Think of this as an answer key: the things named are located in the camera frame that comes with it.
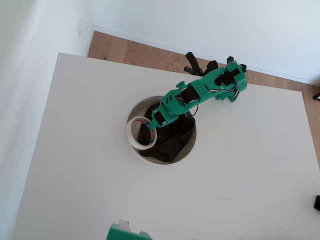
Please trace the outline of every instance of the baseboard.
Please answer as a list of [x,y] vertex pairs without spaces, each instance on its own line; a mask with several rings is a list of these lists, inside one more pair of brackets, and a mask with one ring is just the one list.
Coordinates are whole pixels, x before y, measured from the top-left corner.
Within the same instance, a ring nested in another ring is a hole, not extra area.
[[86,47],[85,47],[85,52],[84,52],[84,56],[85,57],[88,57],[90,46],[91,46],[91,42],[92,42],[92,39],[94,38],[94,34],[95,34],[95,26],[92,25],[91,32],[90,32],[90,37],[89,37],[88,43],[86,44]]
[[[175,53],[178,53],[178,54],[184,54],[185,55],[186,53],[191,51],[191,52],[193,52],[193,54],[197,58],[205,59],[205,60],[209,60],[209,61],[216,60],[218,63],[222,63],[222,64],[226,63],[226,60],[222,59],[220,57],[210,56],[210,55],[194,52],[194,51],[192,51],[192,49],[186,50],[186,49],[182,49],[182,48],[179,48],[179,47],[170,46],[170,45],[167,45],[165,43],[156,42],[156,41],[153,41],[153,40],[150,40],[150,39],[143,39],[143,38],[140,38],[140,37],[137,37],[137,36],[134,36],[134,35],[130,35],[130,34],[123,33],[123,32],[118,32],[118,31],[114,31],[114,30],[107,29],[107,28],[104,28],[104,27],[101,27],[101,26],[94,25],[94,30],[97,31],[97,32],[100,32],[100,33],[109,34],[111,36],[115,36],[115,37],[118,37],[118,38],[121,38],[121,39],[130,40],[130,41],[133,41],[133,42],[136,42],[136,43],[145,44],[145,45],[152,46],[152,47],[155,47],[155,48],[168,50],[168,51],[175,52]],[[258,72],[258,73],[268,74],[268,75],[272,75],[272,76],[276,76],[276,77],[280,77],[280,78],[284,78],[284,79],[290,79],[290,80],[301,82],[301,83],[304,83],[304,84],[320,86],[320,82],[315,81],[315,80],[305,79],[305,78],[301,78],[301,77],[297,77],[297,76],[292,76],[292,75],[289,75],[289,74],[286,74],[286,73],[272,71],[272,70],[264,69],[264,68],[257,67],[257,66],[247,65],[247,69],[255,71],[255,72]]]

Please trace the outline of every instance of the wooden floor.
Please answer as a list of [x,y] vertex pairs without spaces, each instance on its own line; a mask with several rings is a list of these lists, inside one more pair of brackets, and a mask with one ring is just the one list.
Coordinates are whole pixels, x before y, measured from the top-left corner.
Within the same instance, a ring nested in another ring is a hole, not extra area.
[[[184,67],[190,66],[183,54],[97,31],[94,32],[88,57],[177,73],[185,73]],[[209,61],[199,58],[197,60],[200,67],[205,70]],[[320,101],[313,99],[313,96],[320,92],[320,87],[250,70],[247,71],[247,81],[249,84],[302,92],[314,148],[320,165]]]

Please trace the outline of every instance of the green plastic part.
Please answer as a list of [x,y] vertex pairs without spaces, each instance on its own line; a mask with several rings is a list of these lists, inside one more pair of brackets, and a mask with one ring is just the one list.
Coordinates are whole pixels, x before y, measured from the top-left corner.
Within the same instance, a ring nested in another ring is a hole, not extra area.
[[[234,76],[234,83],[225,85],[223,82],[217,81],[219,77],[225,72],[232,72],[233,70],[238,69],[239,73]],[[198,104],[203,103],[204,101],[215,97],[217,100],[224,100],[227,97],[231,102],[237,100],[239,93],[247,88],[246,75],[242,71],[242,66],[239,65],[236,61],[231,62],[224,67],[219,67],[216,70],[209,72],[201,79],[190,82],[188,85],[184,81],[179,82],[176,87],[177,89],[169,91],[163,98],[162,103],[158,108],[152,112],[152,121],[149,124],[148,128],[150,130],[154,128],[162,128],[175,120],[178,119],[179,115],[187,113],[190,109],[195,107]],[[186,104],[184,101],[178,99],[181,92],[185,88],[192,87],[198,94],[198,99],[193,100]],[[160,111],[162,116],[165,119],[163,124],[160,124],[154,114]]]
[[141,231],[140,234],[121,229],[119,224],[113,223],[109,229],[106,240],[152,240],[148,233]]

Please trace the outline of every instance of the tape roll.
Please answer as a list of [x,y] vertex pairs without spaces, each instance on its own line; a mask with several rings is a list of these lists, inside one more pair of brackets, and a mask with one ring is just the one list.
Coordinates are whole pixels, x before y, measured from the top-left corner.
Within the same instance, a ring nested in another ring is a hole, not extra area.
[[148,143],[148,145],[142,145],[140,143],[137,142],[137,140],[135,139],[135,137],[132,134],[132,123],[133,122],[141,122],[143,123],[146,127],[148,127],[148,125],[151,123],[151,121],[144,117],[144,116],[136,116],[134,118],[132,118],[125,126],[125,136],[126,139],[128,140],[128,142],[131,144],[132,147],[134,147],[135,149],[138,150],[146,150],[149,149],[151,147],[153,147],[157,141],[157,131],[156,129],[152,129],[150,130],[150,142]]

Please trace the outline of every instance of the wall outlet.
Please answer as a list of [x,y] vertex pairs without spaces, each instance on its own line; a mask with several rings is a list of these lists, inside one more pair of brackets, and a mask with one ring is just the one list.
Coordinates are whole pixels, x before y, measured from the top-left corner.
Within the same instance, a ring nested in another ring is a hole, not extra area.
[[78,38],[78,40],[81,38],[81,34],[82,34],[82,24],[81,24],[81,19],[79,20],[78,26],[76,27],[76,37]]

